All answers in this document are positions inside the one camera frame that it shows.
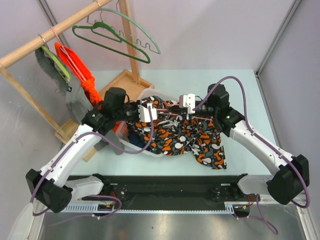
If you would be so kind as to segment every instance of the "green hanger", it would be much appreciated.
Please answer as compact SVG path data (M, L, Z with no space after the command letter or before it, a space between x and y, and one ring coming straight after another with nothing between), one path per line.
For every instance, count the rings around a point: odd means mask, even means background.
M139 52L141 52L141 53L146 57L146 60L144 60L144 59L142 59L142 58L138 58L138 57L136 57L136 56L129 55L129 54L124 53L124 52L122 52L122 51L118 51L118 50L113 49L113 48L111 48L111 47L102 45L101 43L92 41L92 40L90 40L90 39L88 39L88 38L85 38L84 36L78 35L78 34L76 33L76 31L75 31L76 29L90 29L90 30L92 30L92 29L97 29L97 28L104 28L104 29L108 30L108 31L111 32L117 39L119 39L119 41L117 41L117 42L119 42L119 43L124 42L124 43L128 44L129 46L133 47L134 49L138 50ZM137 61L140 61L140 62L143 62L143 63L146 63L146 64L149 64L149 63L151 62L151 61L150 61L150 57L148 56L148 54L147 54L145 51L143 51L142 49L136 47L135 45L133 45L131 42L127 41L127 40L124 39L123 37L119 36L111 26L107 25L107 24L104 23L104 22L97 21L97 22L95 22L92 26L77 26L77 25L74 25L74 26L72 27L72 32L73 32L73 34L76 35L78 38L81 38L81 39L83 39L83 40L85 40L85 41L87 41L87 42L89 42L89 43L98 45L98 46L100 46L100 47L102 47L102 48L105 48L105 49L108 49L108 50L110 50L110 51L113 51L113 52L115 52L115 53L117 53L117 54L121 54L121 55L123 55L123 56L129 57L129 58L132 58L132 59L135 59L135 60L137 60Z
M138 39L138 38L136 39L136 42L134 42L134 43L135 43L135 44L138 44L138 42L140 42L140 46L141 46L141 47L147 48L147 46L149 46L149 50L150 50L150 51L152 51L152 52L154 52L154 53L156 53L156 54L161 54L161 51L160 51L160 48L159 48L157 42L156 42L156 41L150 36L150 34L149 34L139 23L137 23L135 20L133 20L132 18L130 18L130 17L128 17L127 15L123 14L122 12L119 12L119 11L116 11L116 10L113 10L113 9L109 9L109 8L101 8L100 10L97 10L96 12L98 12L98 11L101 11L101 13L102 13L102 11L111 12L111 13L117 14L117 15L119 15L119 16L127 19L129 22L131 22L133 25L135 25L138 29L140 29L140 30L144 33L144 35L154 44L154 46L155 46L155 48L156 48L156 51L154 51L154 50L151 49L151 46L150 46L149 43L146 43L145 46L143 46L141 40ZM90 18L90 15L86 17L86 22L87 22L88 24L91 24L91 25L92 25L92 23L89 22L89 18ZM107 36L107 35L104 35L104 34L102 34L102 33L96 32L96 31L94 31L94 29L91 29L91 32L93 32L94 34L100 35L100 36L102 36L102 37L105 37L105 38L107 38L107 39L110 39L110 40L119 42L119 39L118 39L118 38L112 38L112 37L110 37L110 36ZM121 36L121 34L122 34L122 37L125 38L124 32L120 30L118 35Z
M71 76L69 74L69 72L67 71L67 69L62 65L62 63L59 61L59 59L56 57L56 55L54 55L48 47L46 46L41 46L42 50L45 51L49 56L50 58L57 64L57 66L59 67L59 69L61 70L58 71L59 74L64 78L64 80L69 83L70 79L71 79Z

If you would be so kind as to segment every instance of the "laundry basket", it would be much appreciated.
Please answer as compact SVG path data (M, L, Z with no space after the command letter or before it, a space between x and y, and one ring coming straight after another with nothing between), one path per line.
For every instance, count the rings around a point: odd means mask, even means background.
M157 91L157 90L154 90L152 88L146 88L144 89L140 95L137 97L137 100L141 100L141 99L144 99L146 97L150 97L150 96L158 96L160 97L162 100L174 100L174 101L177 101L177 98L176 97L172 97L172 96L169 96L167 94L164 94L160 91ZM133 145L129 142L128 140L128 135L129 135L129 131L128 131L128 125L125 121L123 121L118 129L116 130L115 134L118 136L118 138L120 139L120 142L122 142L124 145L126 145L127 147L131 148L133 151L139 151L141 150L140 147L136 146L136 145ZM149 155L149 156L152 156L152 157L162 157L164 154L163 153L160 153L160 154L154 154L150 151L147 151L147 150L144 150L142 152L143 154L146 154L146 155Z

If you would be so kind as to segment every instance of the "wooden clothes rack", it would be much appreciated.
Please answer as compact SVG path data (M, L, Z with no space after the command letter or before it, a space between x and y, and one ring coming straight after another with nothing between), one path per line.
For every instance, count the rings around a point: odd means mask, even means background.
M59 35L71 28L73 25L77 24L93 12L99 10L102 6L111 2L112 0L94 0L88 6L68 17L64 21L53 26L55 32ZM120 12L131 17L129 0L119 0ZM129 35L133 36L131 23L125 19L121 18L122 25L124 28L124 34L126 37ZM41 34L45 42L56 37L55 33L49 29ZM58 137L63 143L67 143L73 136L78 128L78 124L68 120L62 126L59 126L54 119L44 110L44 108L22 87L22 85L15 79L10 72L7 70L8 67L15 64L28 54L34 52L36 49L44 45L44 41L40 36L37 36L33 40L29 41L25 45L17 48L8 55L0 58L0 73L5 79L19 92L19 94L55 129L54 135ZM128 37L128 41L132 43L133 37ZM136 56L136 50L127 45L128 54ZM105 92L111 87L123 88L127 91L131 100L136 100L140 92L145 88L153 88L154 85L140 77L138 62L130 58L131 71L123 70L117 77L115 77L102 91L100 91L101 98L104 98ZM92 148L88 154L85 156L85 160L89 160L91 156L95 153L95 149Z

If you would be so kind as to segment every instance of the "gray wall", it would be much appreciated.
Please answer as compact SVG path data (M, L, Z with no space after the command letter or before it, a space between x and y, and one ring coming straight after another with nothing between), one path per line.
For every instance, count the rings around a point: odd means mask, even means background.
M280 142L309 159L311 204L320 222L320 1L300 5L261 82Z
M1 1L0 58L49 28L37 1ZM8 69L62 123L68 117L55 83L39 68L33 53ZM0 75L0 239L30 200L25 175L39 169L60 149L53 128Z
M87 6L90 0L46 0L57 21ZM132 17L158 42L161 55L147 51L143 70L256 69L294 0L130 0ZM105 8L116 9L116 0ZM123 29L121 18L102 13L103 21ZM100 12L90 22L100 21ZM86 20L78 25L87 25ZM122 43L78 29L78 34L126 52ZM65 32L70 47L93 71L123 70L129 60ZM135 27L135 36L150 41Z

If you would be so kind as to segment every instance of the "white table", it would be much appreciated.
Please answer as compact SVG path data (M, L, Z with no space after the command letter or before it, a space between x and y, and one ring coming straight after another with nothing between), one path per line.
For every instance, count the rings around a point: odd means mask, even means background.
M96 88L106 85L106 79L113 79L118 71L94 71ZM244 85L248 119L257 131L273 143L275 138L253 70L143 70L141 77L155 85L157 91L176 98L182 94L194 93L200 97L207 94L210 84L225 76L235 76ZM241 89L233 79L223 83L230 95L230 105L243 113ZM191 154L178 156L150 157L145 154L115 155L109 147L97 152L89 162L81 161L72 175L142 175L142 176L203 176L203 175L267 175L267 168L246 148L234 140L222 136L225 149L226 170L214 170L201 165Z

